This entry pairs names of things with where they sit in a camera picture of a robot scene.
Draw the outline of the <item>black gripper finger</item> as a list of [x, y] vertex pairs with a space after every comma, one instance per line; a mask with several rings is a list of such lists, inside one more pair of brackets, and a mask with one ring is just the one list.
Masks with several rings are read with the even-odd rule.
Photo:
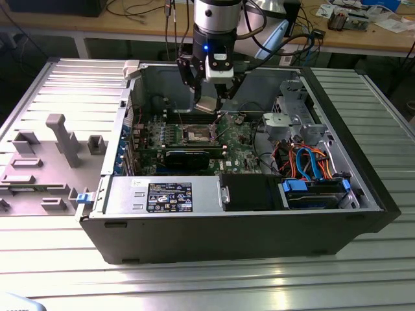
[[189, 86], [194, 94], [193, 104], [196, 105], [202, 95], [202, 80], [204, 79], [204, 63], [195, 56], [191, 59], [184, 56], [177, 58], [176, 63], [182, 78], [182, 82]]
[[226, 84], [215, 84], [217, 92], [216, 107], [221, 108], [227, 99], [232, 99], [243, 83], [243, 75], [232, 78], [232, 86], [227, 88]]

